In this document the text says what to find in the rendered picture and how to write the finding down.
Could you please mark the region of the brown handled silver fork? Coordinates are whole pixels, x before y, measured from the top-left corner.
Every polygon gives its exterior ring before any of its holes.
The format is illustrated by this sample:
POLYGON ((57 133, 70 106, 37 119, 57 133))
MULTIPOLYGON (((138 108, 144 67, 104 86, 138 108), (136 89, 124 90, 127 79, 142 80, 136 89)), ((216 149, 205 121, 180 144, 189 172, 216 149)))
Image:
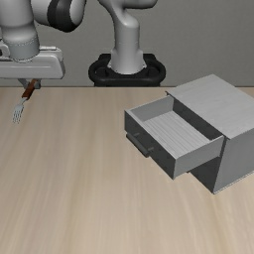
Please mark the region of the brown handled silver fork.
POLYGON ((37 83, 36 79, 32 79, 25 89, 24 93, 22 94, 20 102, 15 106, 13 112, 13 122, 19 123, 21 119, 22 112, 24 110, 24 103, 30 99, 31 95, 35 90, 35 85, 37 83))

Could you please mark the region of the grey cabinet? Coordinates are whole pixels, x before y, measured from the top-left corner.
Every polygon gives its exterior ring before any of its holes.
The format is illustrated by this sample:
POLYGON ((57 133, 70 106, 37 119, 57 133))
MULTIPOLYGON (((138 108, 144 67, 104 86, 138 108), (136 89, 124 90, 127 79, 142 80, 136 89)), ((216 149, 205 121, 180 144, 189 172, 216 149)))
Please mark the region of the grey cabinet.
POLYGON ((254 98, 214 74, 169 91, 225 140, 217 159, 191 173, 218 193, 254 172, 254 98))

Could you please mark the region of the grey open drawer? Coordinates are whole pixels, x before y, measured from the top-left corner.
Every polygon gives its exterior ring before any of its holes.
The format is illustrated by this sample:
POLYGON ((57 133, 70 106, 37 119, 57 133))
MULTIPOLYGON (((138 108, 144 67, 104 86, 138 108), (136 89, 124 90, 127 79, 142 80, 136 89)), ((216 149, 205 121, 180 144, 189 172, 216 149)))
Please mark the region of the grey open drawer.
POLYGON ((170 95, 125 111, 126 137, 172 179, 220 155, 224 137, 170 95))

